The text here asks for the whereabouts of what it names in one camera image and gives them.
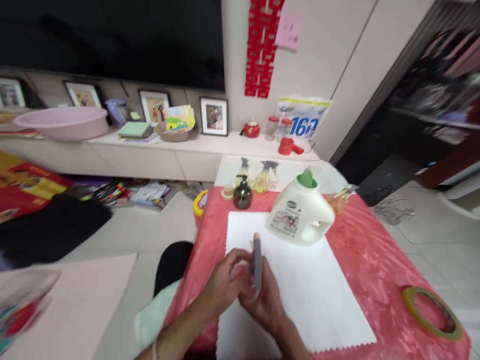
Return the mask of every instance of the pink plastic basin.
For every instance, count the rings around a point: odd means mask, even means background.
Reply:
[[[60,141],[80,141],[107,132],[107,110],[93,107],[55,107],[32,111],[18,116],[18,126],[35,129],[48,138]]]

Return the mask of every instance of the red table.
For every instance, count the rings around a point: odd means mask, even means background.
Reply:
[[[187,269],[163,327],[200,294],[215,265],[225,257],[230,211],[221,187],[208,191],[201,228]],[[278,192],[254,194],[248,211],[269,212]],[[333,253],[363,310],[377,343],[313,354],[314,359],[468,359],[471,341],[466,332],[459,341],[436,338],[424,332],[407,312],[402,289],[419,286],[432,290],[405,253],[358,195],[336,217],[326,234]],[[190,348],[214,352],[218,321],[209,325]]]

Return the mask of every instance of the green notebook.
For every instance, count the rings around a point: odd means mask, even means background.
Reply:
[[[129,121],[118,130],[118,135],[124,138],[146,138],[152,133],[149,122]]]

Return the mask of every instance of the shelf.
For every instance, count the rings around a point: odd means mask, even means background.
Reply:
[[[391,107],[390,110],[403,114],[403,115],[408,115],[414,118],[417,118],[421,121],[427,122],[427,123],[432,123],[432,124],[437,124],[437,125],[444,125],[444,126],[449,126],[453,128],[461,128],[461,129],[469,129],[469,130],[480,130],[480,124],[474,124],[471,122],[459,122],[459,121],[448,121],[448,120],[443,120],[443,119],[438,119],[433,116],[428,116],[428,115],[422,115],[413,111],[409,110],[404,110],[400,109],[397,107]]]
[[[278,152],[279,143],[265,140],[265,135],[260,134],[259,137],[249,138],[240,136],[239,131],[229,131],[228,136],[203,135],[192,131],[187,141],[182,142],[167,142],[159,139],[158,143],[142,143],[142,142],[121,142],[118,140],[118,129],[111,126],[108,132],[102,136],[95,137],[89,140],[80,141],[80,143],[87,143],[92,145],[116,146],[123,148],[141,148],[151,150],[167,150],[175,152],[195,152],[208,153],[220,155],[243,155],[243,156],[258,156],[270,159],[283,159],[293,161],[317,161],[318,155],[312,151],[310,153],[303,153],[298,155],[292,152],[289,156],[281,155]],[[22,140],[53,142],[48,138],[25,138]]]

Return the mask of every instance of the hand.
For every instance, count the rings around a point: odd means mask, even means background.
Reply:
[[[276,337],[282,327],[290,320],[287,317],[280,298],[277,280],[270,269],[270,264],[262,257],[261,291],[258,298],[254,299],[255,289],[247,288],[239,295],[241,306],[254,318],[266,331]]]
[[[234,278],[230,276],[235,264],[241,260],[250,263],[253,260],[253,256],[245,250],[233,249],[230,251],[216,265],[210,279],[208,279],[208,283],[198,297],[198,300],[202,302],[203,308],[208,309],[206,310],[206,316],[209,321],[218,319],[232,305],[240,292],[244,291],[248,286],[249,277],[247,274],[238,275]]]

